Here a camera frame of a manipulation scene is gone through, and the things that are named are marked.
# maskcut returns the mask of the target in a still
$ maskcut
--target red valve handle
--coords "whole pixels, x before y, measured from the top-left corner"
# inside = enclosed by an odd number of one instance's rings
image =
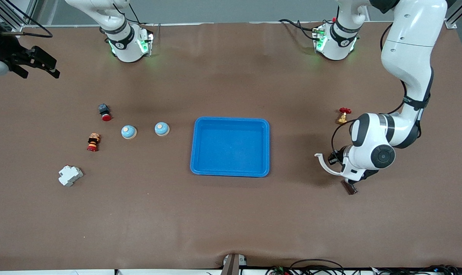
[[[339,108],[339,111],[341,113],[352,113],[352,110],[349,108]]]

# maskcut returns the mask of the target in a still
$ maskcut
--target blue tray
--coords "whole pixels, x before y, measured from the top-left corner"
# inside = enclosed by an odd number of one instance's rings
[[[261,118],[198,118],[190,169],[198,175],[266,176],[270,125]]]

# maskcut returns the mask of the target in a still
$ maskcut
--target small brown object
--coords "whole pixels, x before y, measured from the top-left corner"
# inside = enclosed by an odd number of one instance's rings
[[[341,181],[341,183],[343,184],[343,187],[346,189],[346,192],[348,192],[348,195],[355,195],[356,193],[358,193],[357,188],[353,184],[347,183],[345,180]]]
[[[346,115],[352,113],[352,110],[350,110],[349,108],[339,108],[339,112],[341,113],[341,116],[338,118],[336,123],[343,124],[348,122],[348,120],[346,120]]]
[[[88,147],[86,148],[88,151],[96,152],[98,151],[98,143],[100,143],[100,135],[97,133],[91,133],[90,137],[88,138]]]

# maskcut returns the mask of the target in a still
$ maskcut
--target green led light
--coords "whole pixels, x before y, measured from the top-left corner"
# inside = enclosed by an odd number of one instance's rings
[[[318,44],[317,44],[317,46],[316,46],[316,49],[317,49],[318,51],[322,51],[322,50],[324,49],[324,45],[326,44],[326,42],[327,42],[327,36],[326,36],[326,35],[323,35],[323,36],[319,39]]]
[[[148,44],[144,42],[144,40],[139,40],[139,47],[141,48],[141,52],[146,53],[148,51]]]
[[[115,55],[115,50],[114,50],[113,45],[112,45],[112,43],[110,41],[109,41],[109,45],[110,45],[110,49],[112,49],[112,53]]]
[[[350,48],[350,52],[353,50],[353,47],[355,46],[355,42],[356,42],[356,41],[357,41],[357,39],[355,38],[355,39],[353,40],[353,42],[352,42],[352,46],[351,46],[351,48]]]

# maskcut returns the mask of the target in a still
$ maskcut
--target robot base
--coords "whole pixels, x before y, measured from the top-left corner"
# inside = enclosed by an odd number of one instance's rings
[[[154,39],[152,32],[148,32],[145,28],[141,28],[136,24],[129,25],[133,28],[135,35],[125,49],[118,49],[116,45],[112,45],[109,42],[114,56],[119,58],[120,61],[127,63],[138,61],[143,56],[151,56],[152,41]]]
[[[319,39],[319,41],[314,41],[314,50],[330,60],[344,59],[353,50],[353,46],[357,39],[355,38],[355,40],[350,43],[351,45],[340,47],[338,43],[331,38],[330,29],[331,24],[324,23],[313,33],[313,37]]]

